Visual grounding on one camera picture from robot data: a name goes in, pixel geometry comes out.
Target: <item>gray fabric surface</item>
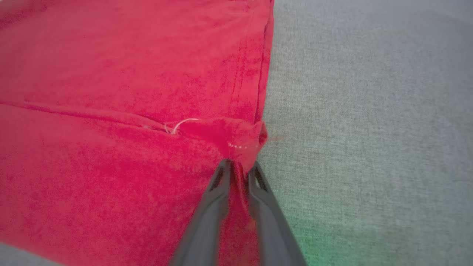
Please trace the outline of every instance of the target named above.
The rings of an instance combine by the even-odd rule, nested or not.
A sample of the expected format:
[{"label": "gray fabric surface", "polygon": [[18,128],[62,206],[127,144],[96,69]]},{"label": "gray fabric surface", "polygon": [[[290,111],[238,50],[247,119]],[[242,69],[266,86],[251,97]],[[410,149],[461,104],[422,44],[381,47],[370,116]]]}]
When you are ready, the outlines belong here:
[{"label": "gray fabric surface", "polygon": [[0,266],[59,266],[59,264],[0,243]]},{"label": "gray fabric surface", "polygon": [[259,162],[310,265],[473,265],[473,1],[275,0]]}]

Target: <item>white thread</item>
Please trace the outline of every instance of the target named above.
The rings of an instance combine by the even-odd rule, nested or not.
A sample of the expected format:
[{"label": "white thread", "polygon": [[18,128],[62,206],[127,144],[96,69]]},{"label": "white thread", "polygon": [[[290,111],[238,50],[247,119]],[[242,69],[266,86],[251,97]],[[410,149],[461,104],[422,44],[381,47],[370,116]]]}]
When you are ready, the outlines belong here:
[{"label": "white thread", "polygon": [[173,131],[172,131],[171,134],[173,134],[173,135],[176,134],[177,128],[178,128],[182,123],[184,123],[185,121],[189,121],[189,120],[198,120],[198,119],[197,119],[197,118],[187,118],[187,119],[184,119],[184,120],[180,121],[180,122],[177,123],[177,125],[174,127],[174,129],[173,129]]}]

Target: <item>red cloth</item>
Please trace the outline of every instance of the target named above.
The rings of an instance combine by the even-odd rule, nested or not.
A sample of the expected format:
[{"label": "red cloth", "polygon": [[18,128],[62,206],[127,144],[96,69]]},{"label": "red cloth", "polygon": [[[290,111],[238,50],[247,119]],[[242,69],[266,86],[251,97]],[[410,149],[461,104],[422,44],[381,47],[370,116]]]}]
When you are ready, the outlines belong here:
[{"label": "red cloth", "polygon": [[272,27],[271,0],[0,1],[0,241],[166,265],[231,158],[219,264],[256,265],[245,174],[267,137]]}]

